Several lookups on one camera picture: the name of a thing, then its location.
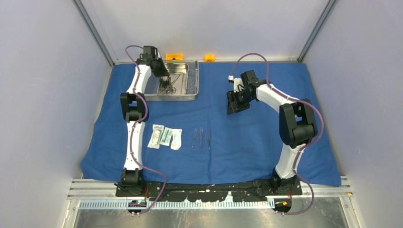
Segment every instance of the stainless steel tray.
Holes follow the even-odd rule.
[[[148,101],[192,101],[199,93],[199,62],[165,62],[169,77],[151,76],[144,95]]]

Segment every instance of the cable connector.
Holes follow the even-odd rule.
[[[233,84],[234,83],[234,76],[232,76],[232,75],[228,76],[228,82]]]

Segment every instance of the sterile package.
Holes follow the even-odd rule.
[[[182,129],[172,129],[171,149],[178,150],[182,146]]]
[[[169,144],[171,143],[171,138],[172,138],[172,128],[165,127],[165,130],[160,140],[160,144],[164,146],[169,146]]]
[[[163,134],[163,129],[164,129],[163,125],[153,124],[153,134],[151,135],[151,139],[148,142],[147,147],[155,149],[160,148],[160,139]]]

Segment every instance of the enclosure wall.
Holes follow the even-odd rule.
[[[341,0],[305,62],[367,227],[401,227],[403,2]]]
[[[0,227],[61,227],[110,66],[70,0],[0,4]]]
[[[112,59],[124,48],[154,45],[162,56],[238,59],[251,51],[296,59],[327,0],[82,0]]]

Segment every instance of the blue fabric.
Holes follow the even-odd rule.
[[[165,173],[168,182],[219,184],[271,176],[282,148],[278,114],[265,103],[252,101],[250,109],[227,115],[226,92],[232,89],[228,83],[232,66],[233,63],[200,63],[200,90],[195,101],[148,102],[150,117],[144,130],[143,164]],[[251,69],[264,79],[264,63],[240,63],[234,75],[239,77]],[[112,71],[90,147],[81,162],[85,178],[120,180],[128,136],[119,95],[128,89],[133,75],[131,64],[117,65]],[[280,90],[301,99],[309,98],[318,107],[305,64],[270,63],[269,77]],[[177,151],[167,146],[158,150],[147,148],[153,124],[182,129],[182,147]],[[199,133],[192,148],[194,129],[200,127],[204,128],[201,150]],[[210,150],[206,141],[208,130]],[[305,150],[298,172],[311,183],[341,184],[326,131],[318,143]],[[163,181],[163,177],[147,170],[144,177],[148,181]]]

